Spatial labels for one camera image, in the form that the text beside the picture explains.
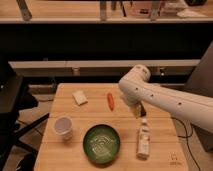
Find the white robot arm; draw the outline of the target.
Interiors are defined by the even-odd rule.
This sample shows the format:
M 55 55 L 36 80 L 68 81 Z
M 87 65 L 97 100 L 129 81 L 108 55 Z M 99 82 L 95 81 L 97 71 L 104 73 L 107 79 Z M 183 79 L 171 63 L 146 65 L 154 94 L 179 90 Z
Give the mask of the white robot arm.
M 129 106 L 145 101 L 213 133 L 213 98 L 156 86 L 149 83 L 150 76 L 149 69 L 138 64 L 119 80 Z

